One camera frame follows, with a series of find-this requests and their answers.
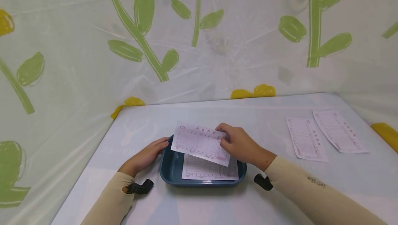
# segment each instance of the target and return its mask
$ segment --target plastic sheet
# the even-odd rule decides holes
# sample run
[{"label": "plastic sheet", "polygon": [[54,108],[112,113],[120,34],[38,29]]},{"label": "plastic sheet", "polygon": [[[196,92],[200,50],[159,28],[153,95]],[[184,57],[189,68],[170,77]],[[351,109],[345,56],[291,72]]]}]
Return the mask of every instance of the plastic sheet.
[{"label": "plastic sheet", "polygon": [[0,8],[4,224],[50,223],[129,97],[152,105],[337,92],[369,124],[398,129],[398,0],[0,0]]}]

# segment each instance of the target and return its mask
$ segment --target fingers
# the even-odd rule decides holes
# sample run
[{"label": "fingers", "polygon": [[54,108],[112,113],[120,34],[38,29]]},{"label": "fingers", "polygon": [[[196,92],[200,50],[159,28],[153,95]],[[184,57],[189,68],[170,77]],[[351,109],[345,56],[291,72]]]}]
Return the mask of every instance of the fingers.
[{"label": "fingers", "polygon": [[234,128],[233,126],[230,126],[230,125],[228,125],[226,123],[221,123],[220,125],[217,126],[217,128],[215,130],[217,130],[217,131],[221,131],[222,130],[222,131],[224,131],[224,132],[229,134],[233,128]]},{"label": "fingers", "polygon": [[168,141],[164,141],[164,142],[160,142],[159,144],[156,145],[156,150],[158,152],[162,151],[163,149],[165,149],[167,146],[169,145]]},{"label": "fingers", "polygon": [[232,144],[229,143],[228,141],[226,141],[224,138],[221,138],[220,146],[221,146],[225,151],[227,151],[227,152],[229,153],[230,150],[231,150]]},{"label": "fingers", "polygon": [[163,137],[163,138],[160,138],[160,139],[155,140],[155,141],[152,142],[151,144],[155,146],[155,145],[157,145],[157,144],[159,144],[159,143],[162,143],[162,142],[167,141],[168,139],[169,139],[168,137]]}]

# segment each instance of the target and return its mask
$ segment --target beige arm sleeve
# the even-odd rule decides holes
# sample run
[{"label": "beige arm sleeve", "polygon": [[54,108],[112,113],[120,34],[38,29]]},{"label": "beige arm sleeve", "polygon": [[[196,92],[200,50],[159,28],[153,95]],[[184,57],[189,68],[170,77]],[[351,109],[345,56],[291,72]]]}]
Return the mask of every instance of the beige arm sleeve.
[{"label": "beige arm sleeve", "polygon": [[133,181],[132,176],[115,173],[81,225],[119,225],[128,213],[134,199],[134,194],[126,194],[122,188],[130,185]]},{"label": "beige arm sleeve", "polygon": [[274,188],[314,224],[385,224],[369,210],[281,157],[275,158],[265,174]]}]

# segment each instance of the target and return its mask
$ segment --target blue tray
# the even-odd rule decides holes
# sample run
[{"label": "blue tray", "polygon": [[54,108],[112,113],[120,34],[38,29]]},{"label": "blue tray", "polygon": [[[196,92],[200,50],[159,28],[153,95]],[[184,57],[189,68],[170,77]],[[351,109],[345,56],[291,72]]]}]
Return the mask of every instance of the blue tray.
[{"label": "blue tray", "polygon": [[162,161],[160,162],[160,176],[163,181],[175,186],[235,186],[246,176],[246,163],[238,161],[238,180],[192,180],[182,179],[182,167],[184,165],[184,154],[171,150],[173,135],[168,139],[169,145],[163,150]]}]

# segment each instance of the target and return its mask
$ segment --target table surface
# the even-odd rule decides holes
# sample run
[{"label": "table surface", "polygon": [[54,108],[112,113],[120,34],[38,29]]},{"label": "table surface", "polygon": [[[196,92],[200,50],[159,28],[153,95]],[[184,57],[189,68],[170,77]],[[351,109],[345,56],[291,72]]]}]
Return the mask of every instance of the table surface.
[{"label": "table surface", "polygon": [[[329,162],[296,157],[286,117],[313,118],[313,110],[330,109],[340,111],[369,154],[341,154],[319,130]],[[318,93],[123,108],[52,224],[80,224],[120,165],[150,142],[171,136],[178,120],[208,128],[221,122],[240,126],[262,147],[300,165],[386,222],[398,220],[398,155],[339,96]],[[159,161],[137,176],[139,184],[150,178],[155,185],[148,195],[136,195],[122,224],[165,224],[165,219],[174,225],[311,224],[277,190],[257,186],[253,179],[260,170],[252,165],[233,188],[178,188],[162,180]]]}]

